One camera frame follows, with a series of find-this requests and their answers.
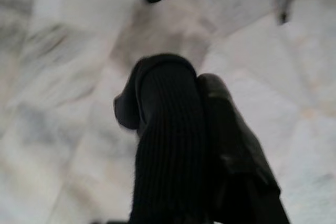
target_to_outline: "white marble floor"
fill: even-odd
[[[334,223],[336,0],[282,27],[271,0],[194,2],[0,0],[0,224],[127,219],[136,138],[112,99],[160,50],[224,79],[292,223]]]

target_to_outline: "marble floor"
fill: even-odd
[[[136,138],[112,99],[171,51],[227,83],[294,224],[336,219],[336,0],[0,0],[0,224],[126,220]]]

